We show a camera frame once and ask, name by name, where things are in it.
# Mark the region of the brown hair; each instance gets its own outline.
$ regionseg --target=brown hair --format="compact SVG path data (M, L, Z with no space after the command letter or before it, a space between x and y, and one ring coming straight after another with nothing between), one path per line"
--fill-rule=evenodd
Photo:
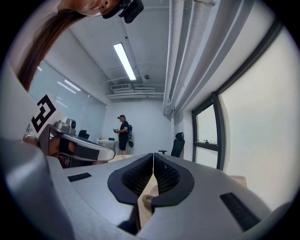
M37 67L44 59L57 38L73 23L83 19L82 15L73 10L58 12L43 25L41 32L34 39L27 56L17 74L22 86L29 91L30 83L37 70Z

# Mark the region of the black t-shirt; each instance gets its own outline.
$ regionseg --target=black t-shirt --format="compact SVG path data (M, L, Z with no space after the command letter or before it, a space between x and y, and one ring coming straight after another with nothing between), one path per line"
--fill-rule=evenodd
M124 128L129 128L129 124L126 120L122 123L120 130L123 130ZM119 133L119 139L127 140L128 139L128 131L125 133Z

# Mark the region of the man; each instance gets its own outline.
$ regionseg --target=man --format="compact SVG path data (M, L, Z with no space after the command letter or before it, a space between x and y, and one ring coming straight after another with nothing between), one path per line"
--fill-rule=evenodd
M115 133L119 134L119 149L122 151L122 155L126 155L126 145L127 145L127 141L128 141L129 124L126 121L126 118L124 115L119 116L118 119L120 119L120 122L122 122L122 125L120 127L120 130L115 131Z

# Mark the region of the black grille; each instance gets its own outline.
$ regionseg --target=black grille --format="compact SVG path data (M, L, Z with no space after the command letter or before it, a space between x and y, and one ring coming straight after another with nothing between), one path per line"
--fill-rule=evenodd
M148 184L153 172L152 158L125 172L122 176L122 183L140 196Z
M170 191L180 180L180 174L176 169L155 158L154 175L157 180L158 193L161 195Z
M81 173L81 174L78 174L78 175L69 176L68 178L69 178L70 182L74 182L74 181L78 181L78 180L81 180L81 179L89 178L91 176L92 175L85 172L85 173Z
M260 222L233 193L223 194L220 198L244 232Z

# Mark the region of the black office chair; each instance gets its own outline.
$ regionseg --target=black office chair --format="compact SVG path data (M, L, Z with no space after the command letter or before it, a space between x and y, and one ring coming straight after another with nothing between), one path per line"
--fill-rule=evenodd
M83 138L85 140L88 140L89 136L90 135L86 133L86 130L81 130L78 134L78 137Z
M176 139L174 140L171 156L179 158L179 156L183 150L184 143L185 143L183 136L184 136L183 133L176 134ZM165 152L167 152L167 151L159 150L159 152L162 152L163 154L165 154Z

